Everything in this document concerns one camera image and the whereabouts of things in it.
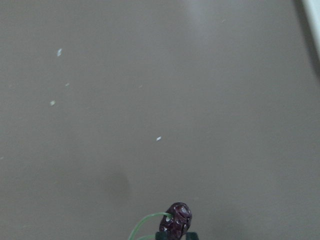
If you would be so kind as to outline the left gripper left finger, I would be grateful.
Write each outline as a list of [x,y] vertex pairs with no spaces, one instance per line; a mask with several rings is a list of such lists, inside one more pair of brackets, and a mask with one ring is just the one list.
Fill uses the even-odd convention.
[[158,231],[155,233],[155,240],[168,240],[167,231]]

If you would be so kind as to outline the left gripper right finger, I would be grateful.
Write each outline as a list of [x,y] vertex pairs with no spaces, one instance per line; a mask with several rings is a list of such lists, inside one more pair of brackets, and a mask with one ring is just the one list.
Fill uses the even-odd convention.
[[187,232],[185,234],[186,240],[198,240],[198,234],[196,232]]

